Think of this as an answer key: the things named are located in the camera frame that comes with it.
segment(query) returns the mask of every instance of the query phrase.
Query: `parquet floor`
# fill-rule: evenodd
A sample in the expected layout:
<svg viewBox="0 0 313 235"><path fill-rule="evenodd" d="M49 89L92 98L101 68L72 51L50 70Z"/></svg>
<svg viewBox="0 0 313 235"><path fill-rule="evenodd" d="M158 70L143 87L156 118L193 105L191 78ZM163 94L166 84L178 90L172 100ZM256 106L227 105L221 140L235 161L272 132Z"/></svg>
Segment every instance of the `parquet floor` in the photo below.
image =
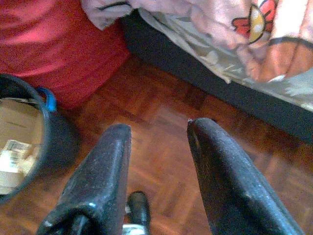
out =
<svg viewBox="0 0 313 235"><path fill-rule="evenodd" d="M89 101L63 111L82 135L75 166L38 179L0 207L0 235L34 234L75 167L113 123L132 127L128 192L147 193L152 235L209 235L186 136L209 117L243 146L306 234L313 234L313 146L132 57Z"/></svg>

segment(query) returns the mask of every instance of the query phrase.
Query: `red cushion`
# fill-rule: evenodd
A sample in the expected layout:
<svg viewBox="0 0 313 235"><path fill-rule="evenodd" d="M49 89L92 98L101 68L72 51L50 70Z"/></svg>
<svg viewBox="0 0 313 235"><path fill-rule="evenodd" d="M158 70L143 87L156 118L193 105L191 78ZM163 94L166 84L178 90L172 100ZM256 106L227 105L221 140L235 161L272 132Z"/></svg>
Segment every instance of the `red cushion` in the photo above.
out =
<svg viewBox="0 0 313 235"><path fill-rule="evenodd" d="M0 73L51 89L71 109L129 57L120 23L97 29L78 0L4 0Z"/></svg>

